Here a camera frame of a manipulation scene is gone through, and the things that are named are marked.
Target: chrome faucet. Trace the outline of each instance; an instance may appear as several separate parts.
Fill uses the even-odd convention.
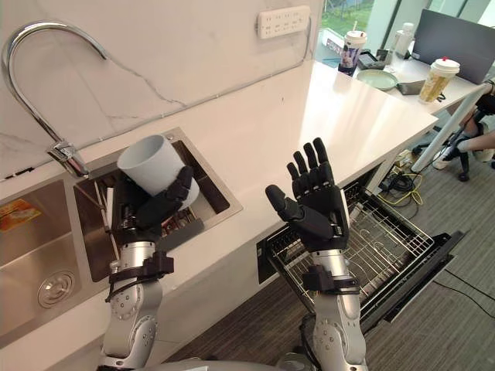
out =
[[[57,160],[72,176],[76,178],[88,178],[89,171],[82,158],[77,153],[76,148],[60,137],[60,135],[50,126],[48,121],[38,112],[37,109],[28,101],[26,96],[19,89],[13,74],[15,51],[19,48],[22,41],[35,32],[44,29],[57,29],[73,33],[86,40],[100,54],[101,58],[107,59],[107,53],[95,39],[89,36],[85,31],[75,26],[70,26],[57,21],[36,21],[19,27],[7,39],[2,50],[2,74],[7,88],[21,106],[33,116],[38,124],[43,128],[55,143],[50,145],[46,150],[52,158]]]

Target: grass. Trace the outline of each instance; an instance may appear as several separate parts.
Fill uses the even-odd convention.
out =
[[[332,29],[344,37],[347,31],[353,29],[354,21],[357,21],[356,29],[366,31],[372,8],[373,0],[365,0],[358,7],[350,6],[345,8],[343,17],[340,18],[341,7],[336,6],[332,11],[330,6],[328,6],[326,9],[327,12],[322,14],[322,27]]]

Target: white countertop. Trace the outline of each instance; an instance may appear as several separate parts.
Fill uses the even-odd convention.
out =
[[[85,148],[81,154],[91,162],[147,135],[181,127],[244,207],[170,254],[176,272],[162,280],[166,293],[278,221],[266,200],[265,187],[274,183],[291,193],[285,165],[305,142],[316,136],[323,139],[335,180],[345,185],[410,138],[426,132],[435,121],[414,105],[309,61],[236,93]],[[51,162],[2,182],[0,199],[62,171]],[[207,254],[198,258],[198,249]],[[3,368],[45,369],[101,336],[109,319],[105,295],[96,295],[7,345],[0,352]]]

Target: yellow cable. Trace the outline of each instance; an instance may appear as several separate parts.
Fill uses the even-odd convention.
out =
[[[400,199],[398,199],[394,203],[392,201],[389,201],[388,199],[385,199],[381,195],[378,195],[378,197],[382,201],[386,202],[387,204],[392,205],[392,206],[396,206],[397,204],[401,203],[402,201],[404,201],[405,199],[407,199],[410,196],[410,197],[412,197],[412,199],[414,200],[415,203],[417,203],[418,205],[422,205],[423,204],[423,198],[421,197],[421,194],[418,192],[418,188],[422,183],[423,177],[419,174],[403,174],[403,175],[414,176],[415,178],[419,178],[418,184],[416,185],[416,187],[413,188],[413,190],[405,193]]]

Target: stainless steel sink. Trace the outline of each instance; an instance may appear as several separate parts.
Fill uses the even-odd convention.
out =
[[[176,215],[163,229],[166,238],[159,247],[170,250],[242,207],[180,129],[164,135],[193,167],[200,186],[187,214]],[[63,173],[0,202],[23,199],[40,212],[0,232],[0,348],[108,287],[108,265],[118,247],[105,230],[98,205],[105,199],[98,198],[97,189],[102,196],[114,182],[120,153],[88,164],[89,180]]]
[[[50,315],[81,288],[64,195],[62,180],[25,194],[40,214],[0,233],[0,338]]]
[[[163,134],[172,142],[184,163],[193,168],[194,179],[200,187],[200,194],[189,209],[177,213],[163,229],[164,238],[160,246],[171,250],[242,208],[180,129]],[[118,254],[98,204],[106,205],[106,188],[113,187],[119,173],[115,162],[112,162],[93,171],[91,179],[74,186],[89,268],[95,282],[109,275],[109,264]]]

